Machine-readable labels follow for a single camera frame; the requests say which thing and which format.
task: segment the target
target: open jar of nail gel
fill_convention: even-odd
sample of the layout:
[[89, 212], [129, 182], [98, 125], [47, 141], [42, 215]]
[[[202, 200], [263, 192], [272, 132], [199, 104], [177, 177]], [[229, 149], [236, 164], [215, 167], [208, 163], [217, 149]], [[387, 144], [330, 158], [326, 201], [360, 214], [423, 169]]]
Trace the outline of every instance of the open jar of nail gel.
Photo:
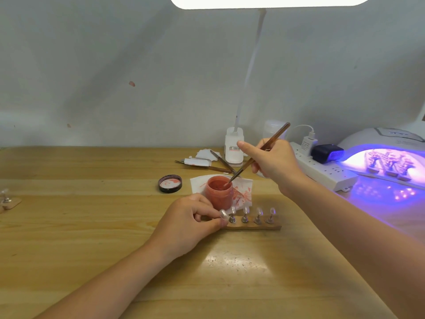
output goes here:
[[228, 210], [233, 202], [233, 184], [229, 183], [227, 177], [211, 177], [205, 186], [204, 194], [215, 209]]

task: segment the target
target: power socket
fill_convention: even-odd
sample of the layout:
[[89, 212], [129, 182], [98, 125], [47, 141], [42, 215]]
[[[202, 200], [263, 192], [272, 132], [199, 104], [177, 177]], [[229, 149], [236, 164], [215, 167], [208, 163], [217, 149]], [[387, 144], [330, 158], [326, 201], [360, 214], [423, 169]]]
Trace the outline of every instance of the power socket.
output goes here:
[[357, 182], [359, 178], [354, 172], [339, 166], [335, 161], [330, 161], [326, 164], [321, 164], [311, 156], [302, 154], [301, 146], [298, 143], [291, 142], [295, 157], [301, 170], [311, 179], [321, 183], [326, 188], [332, 191], [348, 192]]

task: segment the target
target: black power adapter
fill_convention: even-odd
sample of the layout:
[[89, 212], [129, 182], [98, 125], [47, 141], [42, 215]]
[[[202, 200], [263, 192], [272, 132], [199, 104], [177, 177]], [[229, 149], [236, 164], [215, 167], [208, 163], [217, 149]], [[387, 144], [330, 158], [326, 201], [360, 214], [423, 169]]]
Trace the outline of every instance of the black power adapter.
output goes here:
[[320, 144], [313, 147], [311, 157], [319, 163], [338, 160], [344, 155], [344, 149], [335, 144]]

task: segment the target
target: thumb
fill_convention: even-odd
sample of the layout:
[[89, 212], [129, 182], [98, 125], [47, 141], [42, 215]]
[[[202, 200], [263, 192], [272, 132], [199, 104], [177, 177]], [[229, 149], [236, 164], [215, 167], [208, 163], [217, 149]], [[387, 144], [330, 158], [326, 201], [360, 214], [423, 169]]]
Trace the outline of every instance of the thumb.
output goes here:
[[259, 148], [256, 148], [252, 144], [249, 144], [243, 141], [238, 141], [238, 147], [239, 149], [242, 150], [243, 153], [246, 153], [257, 162], [261, 160], [263, 154], [265, 153], [265, 151], [260, 150]]
[[227, 223], [227, 220], [223, 220], [221, 218], [214, 218], [207, 222], [200, 223], [200, 239], [203, 239], [204, 237], [207, 237], [208, 235], [216, 232], [217, 230], [226, 227]]

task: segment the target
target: wooden table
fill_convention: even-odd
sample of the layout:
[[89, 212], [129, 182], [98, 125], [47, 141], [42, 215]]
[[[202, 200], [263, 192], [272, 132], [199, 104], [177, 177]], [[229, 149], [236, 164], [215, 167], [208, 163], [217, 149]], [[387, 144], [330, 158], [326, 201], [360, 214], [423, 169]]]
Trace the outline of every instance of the wooden table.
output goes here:
[[[9, 148], [0, 188], [23, 198], [0, 214], [0, 318], [32, 318], [143, 244], [189, 179], [217, 173], [173, 162], [197, 149]], [[183, 188], [157, 189], [176, 173]], [[124, 318], [394, 318], [304, 213], [253, 175], [253, 207], [274, 206], [281, 231], [222, 230], [165, 268]], [[425, 241], [425, 192], [400, 204], [349, 199]]]

